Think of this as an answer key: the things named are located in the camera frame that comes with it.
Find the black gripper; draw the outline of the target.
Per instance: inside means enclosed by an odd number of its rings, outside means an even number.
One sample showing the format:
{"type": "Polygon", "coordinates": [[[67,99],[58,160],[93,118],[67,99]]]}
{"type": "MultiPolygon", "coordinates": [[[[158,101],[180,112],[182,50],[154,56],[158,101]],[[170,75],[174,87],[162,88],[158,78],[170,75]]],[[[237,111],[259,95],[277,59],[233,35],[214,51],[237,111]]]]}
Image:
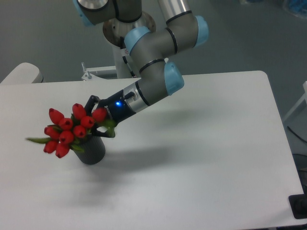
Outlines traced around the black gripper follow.
{"type": "MultiPolygon", "coordinates": [[[[136,114],[125,101],[123,90],[106,99],[100,99],[98,96],[91,95],[84,107],[86,113],[91,114],[95,106],[97,106],[96,109],[105,108],[109,118],[116,123],[120,123],[136,114]]],[[[103,138],[114,138],[116,136],[114,127],[107,126],[105,132],[99,131],[98,128],[98,126],[93,127],[93,136],[103,138]]]]}

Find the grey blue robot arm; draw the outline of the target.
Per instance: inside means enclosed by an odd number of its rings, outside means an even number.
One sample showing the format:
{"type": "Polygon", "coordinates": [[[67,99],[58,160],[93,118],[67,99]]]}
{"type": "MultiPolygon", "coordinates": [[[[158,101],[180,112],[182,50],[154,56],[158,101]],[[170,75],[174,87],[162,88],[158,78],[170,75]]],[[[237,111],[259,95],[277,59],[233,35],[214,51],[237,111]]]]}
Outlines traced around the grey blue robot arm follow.
{"type": "Polygon", "coordinates": [[[74,6],[85,25],[114,24],[113,34],[125,46],[140,79],[107,99],[91,96],[85,106],[96,124],[94,136],[113,138],[115,124],[172,95],[184,86],[173,62],[165,59],[205,43],[206,21],[193,15],[186,0],[161,0],[166,28],[155,31],[144,20],[140,0],[76,0],[74,6]]]}

